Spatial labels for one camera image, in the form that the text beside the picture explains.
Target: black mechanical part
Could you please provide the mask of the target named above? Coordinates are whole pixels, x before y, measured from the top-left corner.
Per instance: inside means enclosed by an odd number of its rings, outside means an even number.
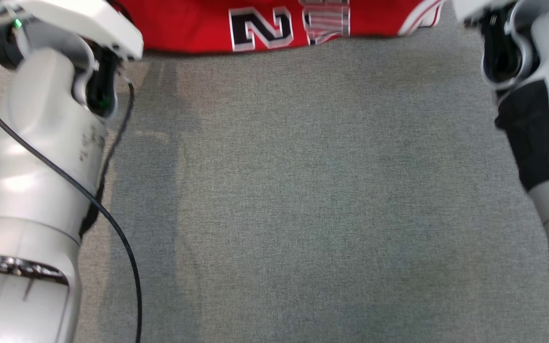
[[[115,74],[120,59],[109,49],[93,47],[94,59],[99,63],[86,87],[88,107],[96,115],[105,116],[111,113],[115,100]]]
[[[549,94],[545,81],[523,85],[499,105],[497,128],[508,135],[526,191],[549,181]]]
[[[23,59],[14,35],[13,22],[0,25],[0,65],[15,70]]]
[[[522,65],[520,49],[506,33],[512,7],[491,11],[480,21],[484,36],[484,71],[490,80],[504,82],[518,75]]]

